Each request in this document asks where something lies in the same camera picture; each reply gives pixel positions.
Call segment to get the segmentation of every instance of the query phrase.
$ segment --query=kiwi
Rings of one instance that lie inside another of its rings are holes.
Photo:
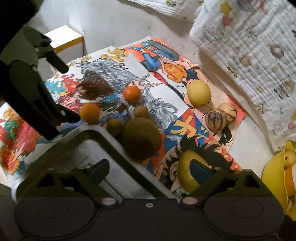
[[[107,131],[111,136],[116,137],[123,129],[123,124],[119,119],[110,119],[107,122]]]
[[[141,162],[160,149],[162,140],[153,121],[137,117],[124,124],[120,143],[133,160]]]
[[[149,114],[147,107],[142,106],[142,105],[139,105],[135,108],[134,116],[135,116],[135,118],[136,117],[143,117],[143,118],[150,119],[150,114]]]

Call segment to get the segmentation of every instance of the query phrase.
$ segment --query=yellow stripe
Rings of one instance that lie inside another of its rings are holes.
[[[56,53],[59,53],[71,46],[81,43],[82,41],[83,41],[83,36],[80,36],[79,38],[76,38],[74,40],[71,40],[68,43],[65,43],[65,44],[62,44],[61,46],[56,47],[54,50]]]

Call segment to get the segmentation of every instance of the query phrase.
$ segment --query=blue shoe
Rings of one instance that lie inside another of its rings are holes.
[[[133,50],[144,51],[144,49],[140,47],[129,47],[129,48]]]
[[[151,48],[151,46],[150,46],[150,44],[148,44],[148,43],[142,43],[142,46],[144,47],[144,48]]]

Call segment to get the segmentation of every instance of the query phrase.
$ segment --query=orange fruit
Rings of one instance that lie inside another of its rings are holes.
[[[129,104],[135,104],[141,98],[141,91],[136,86],[128,86],[123,91],[123,97]]]
[[[82,120],[91,125],[96,125],[100,119],[100,109],[94,103],[84,104],[80,109]]]

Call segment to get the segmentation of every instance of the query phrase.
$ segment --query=yellow bag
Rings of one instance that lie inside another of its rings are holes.
[[[292,177],[292,166],[295,163],[294,142],[288,141],[283,150],[266,164],[262,175],[263,183],[280,202],[285,215],[290,216],[293,221],[296,221],[296,190]]]

